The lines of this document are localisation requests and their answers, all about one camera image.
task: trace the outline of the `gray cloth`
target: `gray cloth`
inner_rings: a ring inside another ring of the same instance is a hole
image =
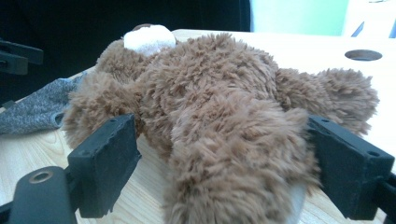
[[[81,80],[59,78],[0,113],[0,134],[32,133],[62,126],[68,93]]]

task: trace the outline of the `brown teddy bear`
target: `brown teddy bear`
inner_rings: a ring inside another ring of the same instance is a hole
[[[151,28],[134,34],[159,38]],[[297,222],[305,192],[319,185],[308,114],[361,134],[378,103],[360,72],[278,68],[229,34],[151,52],[152,40],[128,49],[126,39],[110,44],[70,94],[64,129],[74,148],[106,120],[134,113],[137,136],[172,171],[166,223]]]

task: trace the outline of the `plush toy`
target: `plush toy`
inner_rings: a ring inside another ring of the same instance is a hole
[[[166,223],[297,222],[319,185],[308,114],[369,129],[378,99],[360,72],[309,75],[229,34],[176,42],[162,26],[139,28],[111,43],[70,94],[64,129],[76,147],[134,113],[137,136],[172,171]]]

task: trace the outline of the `stuffed animal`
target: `stuffed animal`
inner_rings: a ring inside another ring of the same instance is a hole
[[[369,129],[378,98],[361,72],[310,75],[230,34],[176,42],[162,26],[139,28],[111,43],[70,94],[64,130],[74,148],[134,113],[137,136],[172,171],[165,223],[295,223],[319,186],[308,114]]]

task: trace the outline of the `light wooden surface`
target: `light wooden surface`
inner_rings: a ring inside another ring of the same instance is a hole
[[[212,32],[177,30],[178,40],[198,37]],[[329,67],[344,67],[361,70],[373,76],[373,85],[379,91],[381,103],[377,115],[370,120],[373,129],[366,140],[396,155],[396,134],[392,128],[393,96],[396,81],[396,42],[394,40],[359,40],[345,37],[266,35],[233,33],[250,45],[264,49],[275,56],[281,67],[293,67],[316,73]],[[352,49],[372,49],[383,54],[374,62],[356,62],[344,56]],[[138,139],[138,148],[143,159],[138,163],[128,184],[111,214],[101,219],[83,219],[78,223],[163,223],[162,192],[167,185],[168,169],[159,160],[155,151],[147,145],[144,137]],[[17,181],[35,169],[49,165],[67,166],[70,148],[64,133],[45,131],[26,135],[0,135],[0,204],[12,201]],[[374,221],[351,221],[341,213],[320,191],[307,198],[300,223],[382,223],[384,214],[379,211]]]

